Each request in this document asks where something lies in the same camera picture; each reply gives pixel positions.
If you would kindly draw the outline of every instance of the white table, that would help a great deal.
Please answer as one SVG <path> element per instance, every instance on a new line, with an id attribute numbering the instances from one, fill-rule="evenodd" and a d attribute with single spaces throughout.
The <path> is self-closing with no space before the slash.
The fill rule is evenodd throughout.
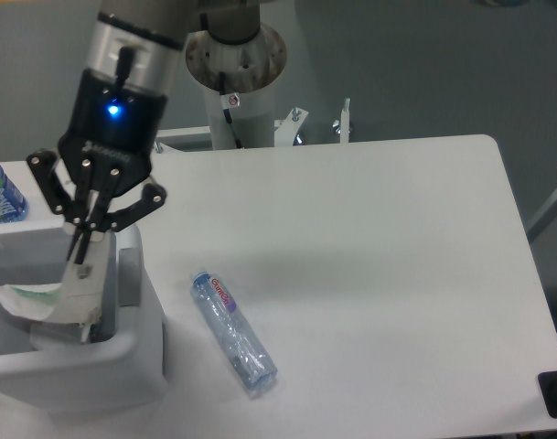
<path id="1" fill-rule="evenodd" d="M 557 337 L 485 136 L 153 155 L 140 221 L 168 324 L 157 403 L 50 417 L 0 395 L 0 438 L 433 438 L 557 429 Z M 24 165 L 5 165 L 19 186 Z M 188 295 L 220 273 L 279 369 L 250 400 Z"/>

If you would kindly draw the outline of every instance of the water bottle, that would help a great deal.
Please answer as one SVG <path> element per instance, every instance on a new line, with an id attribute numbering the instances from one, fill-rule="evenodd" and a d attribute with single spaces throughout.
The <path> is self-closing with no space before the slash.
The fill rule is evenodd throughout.
<path id="1" fill-rule="evenodd" d="M 20 221 L 27 212 L 26 199 L 0 166 L 0 222 Z"/>
<path id="2" fill-rule="evenodd" d="M 191 274 L 190 290 L 223 352 L 250 392 L 263 391 L 278 369 L 230 291 L 216 274 L 198 270 Z"/>

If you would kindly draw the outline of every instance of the white container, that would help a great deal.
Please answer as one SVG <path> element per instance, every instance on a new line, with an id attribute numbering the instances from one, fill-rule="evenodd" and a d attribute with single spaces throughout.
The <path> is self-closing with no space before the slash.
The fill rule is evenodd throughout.
<path id="1" fill-rule="evenodd" d="M 0 233 L 0 285 L 60 282 L 70 236 L 56 226 L 23 229 Z M 136 405 L 165 393 L 165 316 L 144 268 L 140 232 L 131 226 L 104 239 L 110 236 L 99 326 L 105 340 L 36 351 L 32 322 L 0 306 L 1 393 L 49 412 Z"/>

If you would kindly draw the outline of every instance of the bottle cap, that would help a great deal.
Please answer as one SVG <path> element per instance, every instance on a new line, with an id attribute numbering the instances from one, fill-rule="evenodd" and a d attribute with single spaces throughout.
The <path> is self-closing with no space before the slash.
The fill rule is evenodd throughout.
<path id="1" fill-rule="evenodd" d="M 190 274 L 190 282 L 194 283 L 203 274 L 209 275 L 209 273 L 207 272 L 207 270 L 205 268 L 201 267 L 201 268 L 197 269 L 196 271 L 194 271 L 193 273 Z"/>

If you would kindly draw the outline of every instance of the gray floor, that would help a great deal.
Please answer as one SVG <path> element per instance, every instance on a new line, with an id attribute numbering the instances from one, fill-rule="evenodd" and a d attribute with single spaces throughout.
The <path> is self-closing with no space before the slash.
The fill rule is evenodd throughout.
<path id="1" fill-rule="evenodd" d="M 0 160 L 53 147 L 64 132 L 98 4 L 0 4 Z M 283 0 L 262 17 L 289 49 L 276 115 L 310 111 L 310 143 L 333 141 L 329 125 L 350 97 L 356 141 L 493 136 L 523 220 L 556 188 L 552 2 Z M 181 66 L 162 127 L 203 124 L 204 104 Z M 533 250 L 557 315 L 557 221 Z"/>

